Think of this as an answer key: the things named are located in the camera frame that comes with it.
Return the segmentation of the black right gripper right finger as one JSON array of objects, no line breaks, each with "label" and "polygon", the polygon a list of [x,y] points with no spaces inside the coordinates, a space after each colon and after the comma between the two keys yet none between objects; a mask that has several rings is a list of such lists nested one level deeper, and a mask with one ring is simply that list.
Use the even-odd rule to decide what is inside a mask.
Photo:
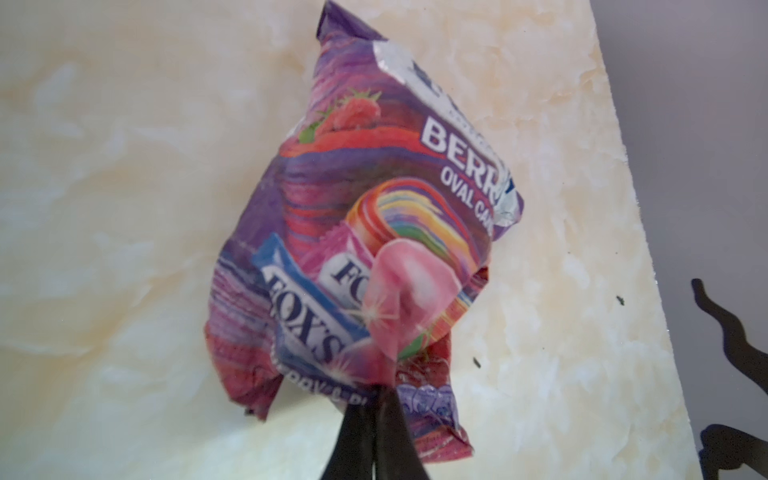
[{"label": "black right gripper right finger", "polygon": [[414,446],[397,391],[381,386],[375,423],[374,467],[380,480],[429,480]]}]

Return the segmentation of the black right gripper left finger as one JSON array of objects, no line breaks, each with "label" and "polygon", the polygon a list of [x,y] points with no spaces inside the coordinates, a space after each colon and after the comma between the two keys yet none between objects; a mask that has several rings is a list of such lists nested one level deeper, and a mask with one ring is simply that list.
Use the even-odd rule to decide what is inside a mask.
[{"label": "black right gripper left finger", "polygon": [[321,480],[372,480],[375,461],[377,398],[348,404],[336,444]]}]

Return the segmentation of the purple candy packet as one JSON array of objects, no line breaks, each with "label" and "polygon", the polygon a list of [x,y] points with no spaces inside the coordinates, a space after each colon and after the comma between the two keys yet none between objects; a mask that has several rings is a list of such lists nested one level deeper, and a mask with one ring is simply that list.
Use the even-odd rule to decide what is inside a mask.
[{"label": "purple candy packet", "polygon": [[217,259],[204,327],[248,414],[284,381],[340,406],[396,389],[426,463],[471,456],[451,329],[524,202],[507,166],[409,53],[327,2],[310,103]]}]

